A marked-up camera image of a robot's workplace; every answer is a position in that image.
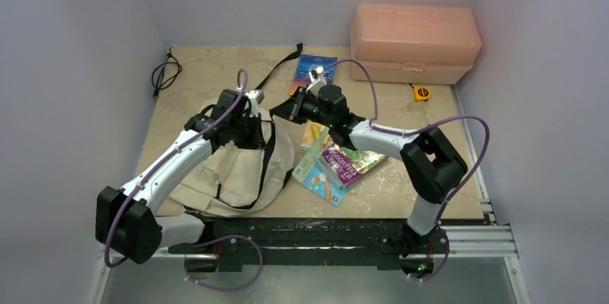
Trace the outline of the beige canvas backpack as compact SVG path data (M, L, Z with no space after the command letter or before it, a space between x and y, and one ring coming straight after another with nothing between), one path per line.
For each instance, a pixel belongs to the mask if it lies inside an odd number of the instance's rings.
M232 217L267 207L290 179L295 149L284 124L266 109L260 113L265 146L239 149L231 142L221 147L184 178L157 214Z

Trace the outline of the purple Treehouse paperback book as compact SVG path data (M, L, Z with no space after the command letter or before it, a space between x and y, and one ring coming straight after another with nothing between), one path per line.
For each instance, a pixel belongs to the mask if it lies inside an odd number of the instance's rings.
M317 164L332 183L347 188L387 159L372 151L351 150L332 142L315 156Z

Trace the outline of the light blue cartoon activity book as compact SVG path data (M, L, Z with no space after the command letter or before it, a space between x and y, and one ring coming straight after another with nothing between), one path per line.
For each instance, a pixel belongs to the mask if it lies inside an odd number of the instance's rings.
M326 146L328 146L330 142L334 143L329 135ZM292 179L296 180L306 189L320 196L334 207L338 207L342 203L348 190L346 188L340 188L332 183L328 175L315 160L315 156L318 154L319 153L311 148L305 155L301 155L302 157L292 171Z

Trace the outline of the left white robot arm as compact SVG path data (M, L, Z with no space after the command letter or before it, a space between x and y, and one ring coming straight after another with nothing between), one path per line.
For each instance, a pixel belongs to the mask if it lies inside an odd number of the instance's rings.
M261 145L261 90L225 89L218 100L190 117L171 145L140 175L115 189L105 187L96 199L96 240L103 259L114 268L131 260L142 264L162 247L187 244L197 253L210 250L214 233L188 213L168 218L156 214L186 176L230 142L246 149Z

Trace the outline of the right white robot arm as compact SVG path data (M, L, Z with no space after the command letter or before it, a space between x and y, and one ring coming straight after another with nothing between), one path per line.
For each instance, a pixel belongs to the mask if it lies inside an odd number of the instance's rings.
M430 244L432 235L440 229L445 201L468 173L468 165L438 126L411 131L374 126L350 111L341 88L335 85L325 85L317 93L298 88L270 114L295 124L322 124L341 147L372 151L403 162L417 193L399 242L404 257Z

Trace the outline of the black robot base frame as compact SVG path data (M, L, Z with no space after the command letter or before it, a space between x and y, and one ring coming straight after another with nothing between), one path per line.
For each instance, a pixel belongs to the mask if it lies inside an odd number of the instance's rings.
M346 266L400 270L426 277L450 253L442 229L419 250L402 256L402 218L211 218L193 244L169 248L171 254L211 256L221 272L244 265Z

